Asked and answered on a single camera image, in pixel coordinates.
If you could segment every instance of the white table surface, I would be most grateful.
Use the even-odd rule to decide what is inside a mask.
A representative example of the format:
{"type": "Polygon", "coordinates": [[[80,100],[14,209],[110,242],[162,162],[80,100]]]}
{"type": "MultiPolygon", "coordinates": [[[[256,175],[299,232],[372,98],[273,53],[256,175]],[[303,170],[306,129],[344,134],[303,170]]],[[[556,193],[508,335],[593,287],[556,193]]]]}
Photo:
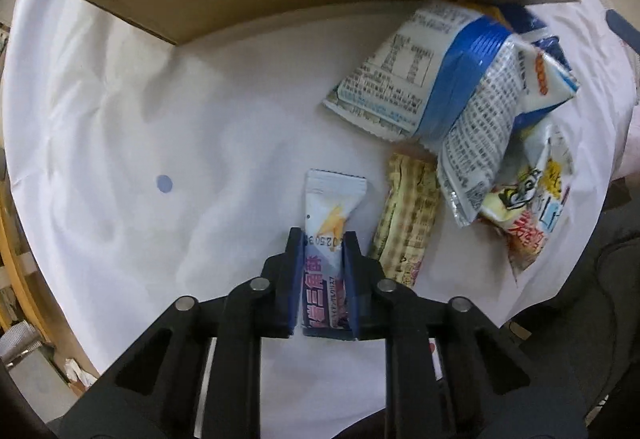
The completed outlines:
{"type": "MultiPolygon", "coordinates": [[[[225,295],[302,226],[309,168],[364,176],[350,220],[366,248],[388,144],[319,106],[411,12],[323,8],[174,48],[81,0],[18,0],[4,71],[15,203],[51,290],[99,371],[174,299],[225,295]],[[171,177],[168,194],[156,177],[171,177]]],[[[533,8],[582,88],[554,112],[577,178],[539,260],[513,279],[490,228],[441,211],[416,291],[471,298],[497,324],[552,297],[596,224],[635,99],[598,0],[533,8]]],[[[384,406],[383,343],[266,340],[265,438],[332,437],[384,406]]]]}

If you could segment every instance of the granola bar wrapper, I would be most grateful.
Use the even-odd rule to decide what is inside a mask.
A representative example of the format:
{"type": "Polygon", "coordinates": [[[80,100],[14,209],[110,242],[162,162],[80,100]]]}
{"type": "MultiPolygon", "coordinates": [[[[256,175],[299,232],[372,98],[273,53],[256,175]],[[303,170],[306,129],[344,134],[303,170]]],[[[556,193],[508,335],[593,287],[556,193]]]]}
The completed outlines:
{"type": "Polygon", "coordinates": [[[302,286],[303,333],[353,339],[348,324],[342,266],[347,218],[367,192],[367,180],[309,170],[305,187],[305,272],[302,286]]]}
{"type": "Polygon", "coordinates": [[[413,287],[438,211],[436,167],[395,153],[388,163],[391,186],[369,256],[387,278],[413,287]]]}
{"type": "Polygon", "coordinates": [[[517,279],[540,255],[561,220],[574,163],[558,127],[548,118],[511,138],[481,216],[505,235],[517,279]]]}

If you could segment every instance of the barcode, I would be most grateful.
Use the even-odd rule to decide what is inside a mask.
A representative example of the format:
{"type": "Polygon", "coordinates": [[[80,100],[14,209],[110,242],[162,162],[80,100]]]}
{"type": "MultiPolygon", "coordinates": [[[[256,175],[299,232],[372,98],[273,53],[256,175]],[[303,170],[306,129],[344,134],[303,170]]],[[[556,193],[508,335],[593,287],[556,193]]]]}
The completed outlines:
{"type": "Polygon", "coordinates": [[[482,201],[486,195],[486,189],[484,183],[481,181],[476,186],[466,192],[466,198],[471,203],[471,207],[477,212],[482,206],[482,201]]]}

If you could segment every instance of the metal screw head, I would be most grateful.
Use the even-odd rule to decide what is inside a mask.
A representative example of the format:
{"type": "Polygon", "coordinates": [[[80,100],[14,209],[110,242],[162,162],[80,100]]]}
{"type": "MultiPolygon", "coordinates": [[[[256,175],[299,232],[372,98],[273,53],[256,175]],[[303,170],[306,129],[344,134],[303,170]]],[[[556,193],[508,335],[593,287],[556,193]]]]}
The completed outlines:
{"type": "Polygon", "coordinates": [[[378,289],[383,293],[390,293],[396,290],[397,285],[398,284],[390,278],[383,278],[378,282],[378,289]]]}
{"type": "Polygon", "coordinates": [[[251,287],[251,289],[253,289],[254,291],[264,291],[265,289],[268,289],[270,285],[271,285],[271,282],[269,282],[268,279],[263,278],[262,276],[258,276],[258,278],[254,278],[249,283],[249,287],[251,287]]]}
{"type": "Polygon", "coordinates": [[[181,296],[175,301],[175,308],[178,311],[190,311],[196,305],[196,300],[191,296],[181,296]]]}
{"type": "Polygon", "coordinates": [[[466,313],[474,305],[469,298],[463,296],[456,296],[451,300],[451,307],[453,307],[459,313],[466,313]]]}

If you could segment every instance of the snack packet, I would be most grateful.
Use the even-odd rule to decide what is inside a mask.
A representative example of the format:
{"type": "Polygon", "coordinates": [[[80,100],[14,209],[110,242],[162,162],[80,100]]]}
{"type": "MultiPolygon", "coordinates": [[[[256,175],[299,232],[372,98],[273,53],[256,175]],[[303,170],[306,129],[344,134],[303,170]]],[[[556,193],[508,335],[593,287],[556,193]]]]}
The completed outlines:
{"type": "Polygon", "coordinates": [[[434,164],[395,153],[388,163],[389,194],[369,256],[387,278],[413,287],[438,210],[434,164]]]}
{"type": "Polygon", "coordinates": [[[556,227],[573,175],[571,152],[551,120],[511,139],[481,215],[504,231],[516,278],[535,261],[556,227]]]}
{"type": "Polygon", "coordinates": [[[494,18],[429,0],[323,104],[373,135],[437,153],[476,90],[492,86],[488,73],[500,78],[497,101],[516,96],[514,116],[546,114],[577,90],[570,72],[494,18]]]}
{"type": "Polygon", "coordinates": [[[361,177],[309,170],[305,187],[303,332],[341,337],[348,331],[342,269],[344,225],[367,192],[361,177]]]}
{"type": "Polygon", "coordinates": [[[546,23],[522,5],[502,4],[498,9],[504,21],[520,35],[520,38],[542,49],[562,67],[571,71],[571,66],[560,47],[560,38],[551,32],[546,23]]]}
{"type": "Polygon", "coordinates": [[[516,36],[504,42],[438,156],[438,180],[459,226],[478,215],[514,129],[539,122],[558,106],[544,106],[552,90],[571,98],[577,88],[573,76],[539,49],[516,36]]]}

